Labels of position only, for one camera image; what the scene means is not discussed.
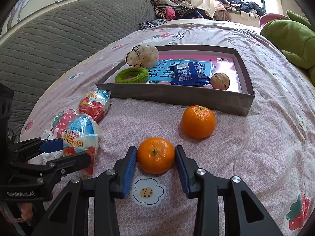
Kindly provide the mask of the person's left hand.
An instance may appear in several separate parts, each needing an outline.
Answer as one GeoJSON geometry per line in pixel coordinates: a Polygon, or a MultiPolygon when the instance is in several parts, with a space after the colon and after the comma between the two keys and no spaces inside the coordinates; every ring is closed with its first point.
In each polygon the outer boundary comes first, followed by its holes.
{"type": "Polygon", "coordinates": [[[20,210],[20,215],[21,215],[20,218],[14,218],[7,203],[1,202],[1,213],[7,222],[9,222],[9,223],[28,222],[32,219],[33,212],[32,212],[32,204],[31,203],[16,204],[16,206],[20,210]]]}

